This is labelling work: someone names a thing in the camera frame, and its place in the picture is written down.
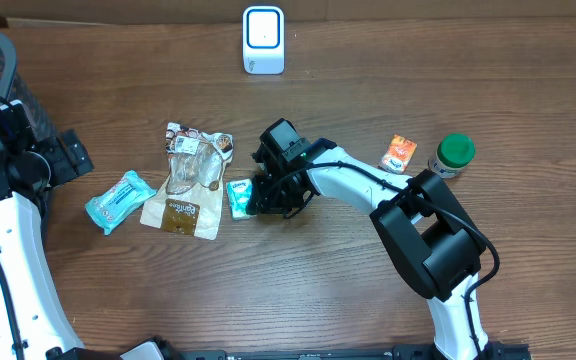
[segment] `wooden tabletop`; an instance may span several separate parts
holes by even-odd
[[[103,236],[84,211],[130,169],[161,185],[169,121],[233,134],[229,181],[252,175],[259,135],[284,117],[375,165],[404,135],[418,144],[411,175],[445,135],[471,136],[475,160],[449,185],[502,259],[479,291],[484,328],[535,359],[576,359],[576,18],[288,24],[281,76],[244,72],[237,24],[4,33],[95,163],[56,192],[46,240],[87,347],[121,352],[155,334],[227,351],[433,341],[425,300],[340,201],[233,222],[224,197],[215,241],[142,226],[141,210]]]

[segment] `cable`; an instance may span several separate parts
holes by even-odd
[[[10,332],[12,333],[12,348],[15,351],[17,360],[24,360],[24,343],[21,340],[19,332],[19,325],[17,324],[17,317],[15,316],[15,307],[12,303],[12,296],[10,295],[10,288],[8,281],[6,281],[6,274],[0,263],[0,286],[1,293],[4,297],[4,304],[6,305],[6,313],[8,313],[8,324],[10,324]]]
[[[380,184],[381,186],[383,186],[387,189],[390,189],[390,190],[395,191],[395,192],[402,192],[403,191],[403,189],[400,189],[399,187],[390,184],[385,179],[380,179],[379,177],[373,175],[369,171],[367,171],[367,170],[365,170],[365,169],[363,169],[357,165],[353,165],[353,164],[344,163],[344,162],[339,161],[339,162],[310,164],[303,169],[289,173],[288,175],[279,179],[279,181],[277,181],[275,184],[273,184],[270,187],[270,189],[268,189],[266,196],[263,198],[262,201],[260,201],[260,204],[264,204],[267,201],[268,196],[270,196],[270,194],[272,193],[272,191],[279,188],[284,181],[292,178],[295,175],[306,172],[310,169],[323,168],[323,167],[340,167],[340,168],[345,167],[348,169],[352,169],[352,170],[355,170],[356,172],[366,176],[367,178],[375,181],[376,183]],[[297,215],[301,210],[303,210],[306,207],[306,205],[308,204],[308,202],[310,201],[311,198],[312,198],[312,193],[311,193],[310,197],[308,197],[308,200],[306,200],[306,202],[295,213],[291,214],[290,217],[288,217],[288,218],[284,214],[284,218],[290,219],[290,218],[294,217],[295,215]],[[490,281],[490,279],[492,279],[497,274],[497,272],[499,271],[499,267],[501,266],[501,260],[499,259],[499,253],[497,252],[497,249],[495,249],[495,246],[492,244],[492,242],[490,240],[488,240],[488,238],[484,234],[482,234],[479,230],[477,230],[475,227],[473,227],[472,225],[470,225],[469,223],[467,223],[466,221],[464,221],[463,219],[461,219],[457,215],[440,208],[439,206],[431,203],[430,201],[428,201],[422,197],[411,196],[410,198],[413,199],[413,201],[416,201],[419,204],[421,204],[421,205],[427,207],[428,209],[434,211],[435,213],[439,213],[445,217],[448,217],[448,218],[458,222],[459,224],[461,224],[464,227],[464,230],[466,232],[468,232],[468,235],[470,235],[473,238],[479,238],[479,240],[481,240],[481,242],[483,242],[484,245],[490,250],[490,254],[492,255],[492,258],[493,258],[492,269],[490,270],[490,272],[488,274],[486,274],[486,276],[482,277],[477,282],[470,285],[470,287],[468,287],[468,289],[466,289],[466,293],[464,294],[464,303],[466,306],[466,316],[468,317],[468,326],[470,327],[470,336],[471,336],[471,338],[475,344],[475,349],[477,350],[478,358],[483,359],[481,347],[479,346],[479,339],[477,338],[477,334],[475,332],[475,324],[474,324],[473,318],[472,318],[472,311],[470,309],[470,303],[473,301],[471,298],[471,295],[472,295],[473,291],[475,291],[481,285]]]

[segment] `jar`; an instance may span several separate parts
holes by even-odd
[[[463,134],[446,136],[428,159],[428,168],[444,179],[457,175],[475,157],[475,143]]]

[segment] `green cap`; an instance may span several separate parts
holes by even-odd
[[[462,168],[475,157],[475,143],[466,135],[450,134],[439,144],[437,156],[451,168]]]

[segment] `orange packet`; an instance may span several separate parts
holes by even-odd
[[[402,174],[406,170],[416,148],[417,144],[395,134],[390,142],[388,151],[379,162],[379,167],[393,174]]]

